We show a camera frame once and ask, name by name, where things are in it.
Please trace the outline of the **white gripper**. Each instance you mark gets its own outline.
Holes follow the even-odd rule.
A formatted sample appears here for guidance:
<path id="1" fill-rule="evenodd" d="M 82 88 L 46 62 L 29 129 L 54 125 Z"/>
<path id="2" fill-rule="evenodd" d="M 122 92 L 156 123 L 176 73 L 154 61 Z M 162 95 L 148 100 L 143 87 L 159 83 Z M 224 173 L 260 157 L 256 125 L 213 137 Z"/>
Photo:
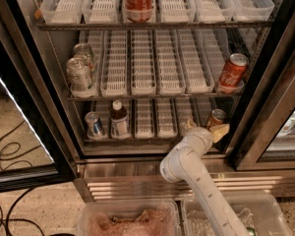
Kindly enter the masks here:
<path id="1" fill-rule="evenodd" d="M 212 142 L 216 144 L 228 134 L 230 125 L 216 125 L 207 130 L 197 127 L 194 120 L 189 118 L 186 122 L 186 129 L 188 131 L 181 141 L 181 147 L 192 148 L 199 156 L 203 156 L 211 148 Z"/>

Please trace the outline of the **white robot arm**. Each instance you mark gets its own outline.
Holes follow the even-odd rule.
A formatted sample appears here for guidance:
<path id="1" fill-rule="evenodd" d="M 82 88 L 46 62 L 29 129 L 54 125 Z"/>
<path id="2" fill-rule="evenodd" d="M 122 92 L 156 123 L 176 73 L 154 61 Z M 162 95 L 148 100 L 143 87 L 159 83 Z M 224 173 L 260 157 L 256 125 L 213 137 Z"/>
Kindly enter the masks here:
<path id="1" fill-rule="evenodd" d="M 186 134 L 161 161 L 160 173 L 168 182 L 186 181 L 198 199 L 216 236 L 249 236 L 228 201 L 214 184 L 202 156 L 219 142 L 230 126 L 221 124 L 209 129 L 199 127 L 189 118 Z"/>

